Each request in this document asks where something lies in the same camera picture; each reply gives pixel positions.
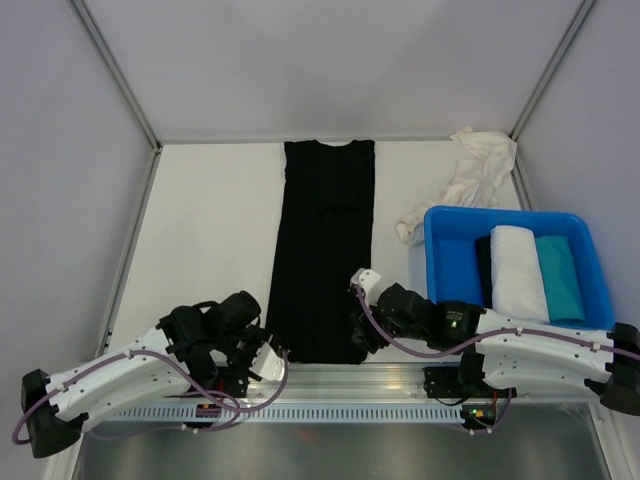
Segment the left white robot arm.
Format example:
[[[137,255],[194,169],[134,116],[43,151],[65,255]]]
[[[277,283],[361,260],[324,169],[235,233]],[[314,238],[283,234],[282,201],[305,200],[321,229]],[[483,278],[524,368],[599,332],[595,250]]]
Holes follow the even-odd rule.
[[[246,291],[174,308],[125,346],[57,374],[22,377],[12,434],[36,459],[58,454],[103,421],[165,397],[211,396],[240,415],[250,380],[281,382],[286,365]]]

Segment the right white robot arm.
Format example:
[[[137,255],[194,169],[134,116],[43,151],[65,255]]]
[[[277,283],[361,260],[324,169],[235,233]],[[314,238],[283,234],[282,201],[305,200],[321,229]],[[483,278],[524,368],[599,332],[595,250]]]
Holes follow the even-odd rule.
[[[593,394],[615,412],[639,413],[639,331],[539,324],[459,301],[433,303],[394,284],[382,292],[352,281],[361,308],[353,341],[369,353],[387,346],[415,358],[459,356],[459,388],[518,396]]]

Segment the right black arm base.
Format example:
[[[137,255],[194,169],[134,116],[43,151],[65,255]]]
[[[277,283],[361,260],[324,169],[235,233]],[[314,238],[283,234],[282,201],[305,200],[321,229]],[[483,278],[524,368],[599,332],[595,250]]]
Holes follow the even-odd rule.
[[[507,389],[489,386],[482,374],[467,373],[457,366],[430,366],[423,369],[423,389],[429,399],[446,405],[459,405],[469,400],[506,399]]]

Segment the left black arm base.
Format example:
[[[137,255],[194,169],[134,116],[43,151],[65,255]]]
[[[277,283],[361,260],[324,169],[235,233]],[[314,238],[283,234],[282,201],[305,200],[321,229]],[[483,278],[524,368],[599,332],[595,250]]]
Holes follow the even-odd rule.
[[[246,370],[223,366],[218,369],[212,389],[231,395],[235,398],[245,398],[249,385],[249,374]]]

